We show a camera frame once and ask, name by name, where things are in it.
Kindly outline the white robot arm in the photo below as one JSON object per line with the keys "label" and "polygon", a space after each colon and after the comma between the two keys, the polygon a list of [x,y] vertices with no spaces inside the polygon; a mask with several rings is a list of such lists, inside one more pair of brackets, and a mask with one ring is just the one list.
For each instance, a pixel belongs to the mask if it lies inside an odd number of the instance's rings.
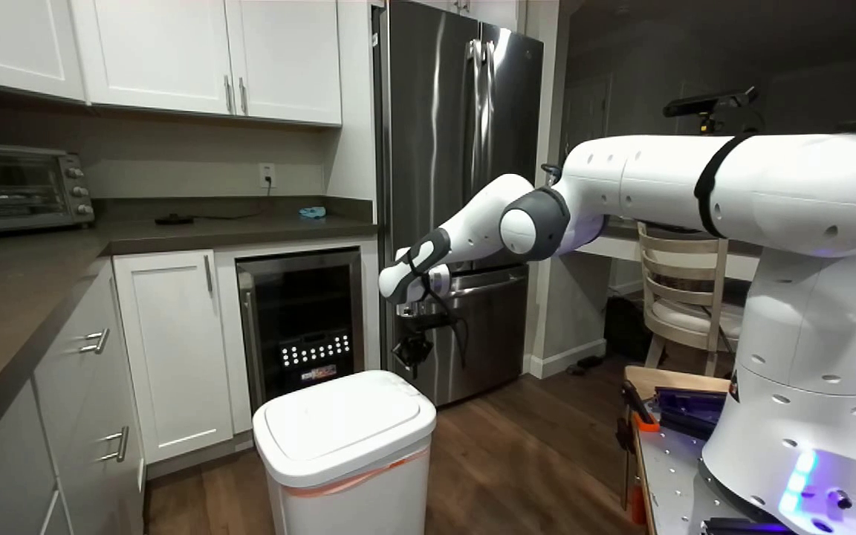
{"label": "white robot arm", "polygon": [[542,263],[622,218],[752,249],[732,386],[701,468],[796,535],[856,535],[856,133],[612,133],[553,185],[503,173],[380,269],[398,301],[441,266]]}

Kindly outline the metal robot base table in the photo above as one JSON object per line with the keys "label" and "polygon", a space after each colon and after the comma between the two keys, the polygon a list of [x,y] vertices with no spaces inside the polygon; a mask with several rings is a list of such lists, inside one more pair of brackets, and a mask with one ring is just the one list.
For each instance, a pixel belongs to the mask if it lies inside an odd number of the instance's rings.
{"label": "metal robot base table", "polygon": [[698,436],[661,422],[661,389],[723,398],[729,383],[668,370],[625,370],[627,515],[648,535],[793,535],[761,509],[737,500],[706,469]]}

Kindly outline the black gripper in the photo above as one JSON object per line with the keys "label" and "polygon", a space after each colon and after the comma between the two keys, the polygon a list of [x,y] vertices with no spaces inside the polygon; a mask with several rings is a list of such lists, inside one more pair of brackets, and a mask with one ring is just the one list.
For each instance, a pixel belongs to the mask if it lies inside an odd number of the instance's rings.
{"label": "black gripper", "polygon": [[405,370],[420,370],[435,343],[428,340],[432,331],[459,331],[459,316],[451,313],[451,306],[432,295],[426,304],[405,304],[396,309],[396,322],[398,322],[398,343],[396,343],[396,361]]}

